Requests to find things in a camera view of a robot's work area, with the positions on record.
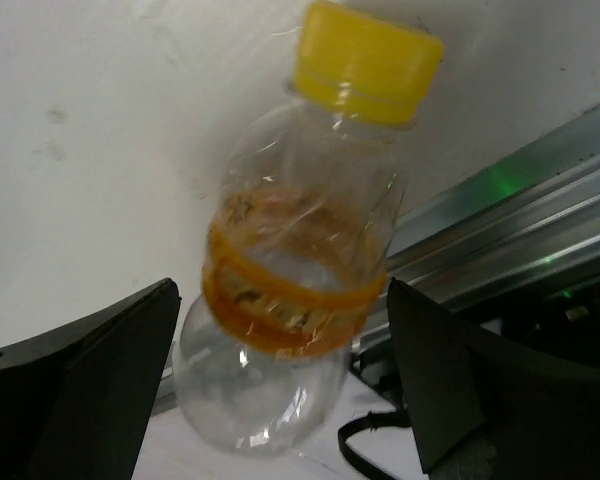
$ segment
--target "plastic bottle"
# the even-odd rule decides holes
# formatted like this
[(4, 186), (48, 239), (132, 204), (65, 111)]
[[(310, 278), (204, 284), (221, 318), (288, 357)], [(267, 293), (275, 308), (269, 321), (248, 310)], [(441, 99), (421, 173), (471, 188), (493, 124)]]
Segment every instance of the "plastic bottle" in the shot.
[(295, 98), (238, 141), (174, 349), (178, 404), (209, 444), (278, 454), (332, 409), (386, 282), (406, 183), (394, 147), (442, 54), (424, 32), (309, 8)]

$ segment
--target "yellow bottle cap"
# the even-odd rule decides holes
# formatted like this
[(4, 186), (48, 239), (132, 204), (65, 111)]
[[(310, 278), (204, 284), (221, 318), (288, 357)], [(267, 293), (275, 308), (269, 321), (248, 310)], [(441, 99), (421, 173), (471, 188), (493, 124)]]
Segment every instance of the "yellow bottle cap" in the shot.
[(330, 1), (313, 3), (293, 87), (323, 108), (372, 123), (413, 119), (442, 60), (442, 42)]

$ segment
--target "black strap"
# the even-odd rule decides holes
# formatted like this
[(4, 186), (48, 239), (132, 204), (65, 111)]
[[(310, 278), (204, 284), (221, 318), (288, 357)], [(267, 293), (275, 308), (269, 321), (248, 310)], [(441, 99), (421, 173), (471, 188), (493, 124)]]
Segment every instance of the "black strap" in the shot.
[(369, 412), (366, 417), (356, 418), (338, 430), (338, 447), (349, 465), (370, 480), (398, 480), (359, 455), (347, 440), (356, 433), (384, 427), (410, 428), (411, 419), (406, 410), (394, 412)]

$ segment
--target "bottle label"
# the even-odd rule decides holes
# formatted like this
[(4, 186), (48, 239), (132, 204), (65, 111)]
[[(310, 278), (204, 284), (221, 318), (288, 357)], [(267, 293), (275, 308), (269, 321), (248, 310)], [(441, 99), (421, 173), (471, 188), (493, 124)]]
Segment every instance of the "bottle label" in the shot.
[[(278, 188), (234, 194), (209, 229), (202, 287), (216, 321), (232, 336), (279, 357), (323, 355), (348, 344), (386, 282), (384, 263), (377, 265), (384, 253), (379, 242), (341, 205), (318, 199)], [(334, 231), (337, 235), (327, 234)], [(320, 263), (344, 290), (301, 286), (245, 253), (267, 245)], [(375, 276), (365, 282), (372, 271)]]

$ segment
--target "wall stain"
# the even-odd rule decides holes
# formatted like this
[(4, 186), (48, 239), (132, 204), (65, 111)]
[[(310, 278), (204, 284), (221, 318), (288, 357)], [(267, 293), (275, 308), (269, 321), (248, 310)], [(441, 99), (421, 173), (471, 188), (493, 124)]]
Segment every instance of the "wall stain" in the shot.
[(44, 155), (54, 162), (60, 162), (67, 156), (64, 147), (55, 140), (49, 140), (43, 146), (31, 150), (31, 153), (34, 155)]
[(284, 35), (294, 35), (294, 34), (298, 33), (301, 29), (302, 29), (302, 27), (300, 27), (300, 26), (293, 27), (293, 28), (290, 28), (288, 30), (281, 30), (279, 32), (273, 32), (271, 34), (271, 36), (272, 37), (281, 37), (281, 36), (284, 36)]
[(417, 23), (416, 23), (416, 27), (419, 28), (420, 30), (424, 30), (427, 33), (430, 33), (431, 30), (429, 30), (429, 27), (427, 26), (426, 23), (424, 23), (424, 20), (422, 20), (422, 18), (420, 17), (420, 15), (416, 16), (417, 19)]
[(186, 52), (180, 42), (175, 39), (171, 30), (164, 25), (159, 25), (153, 30), (153, 38), (160, 46), (165, 60), (172, 67), (181, 73), (189, 73)]
[(63, 125), (68, 118), (69, 114), (61, 107), (52, 107), (47, 110), (47, 119), (52, 125)]
[(139, 2), (136, 15), (142, 20), (157, 18), (165, 10), (169, 0), (145, 0)]
[(199, 178), (188, 165), (176, 167), (176, 173), (184, 187), (190, 192), (191, 196), (196, 200), (204, 200), (209, 196), (209, 190), (206, 186), (209, 181)]

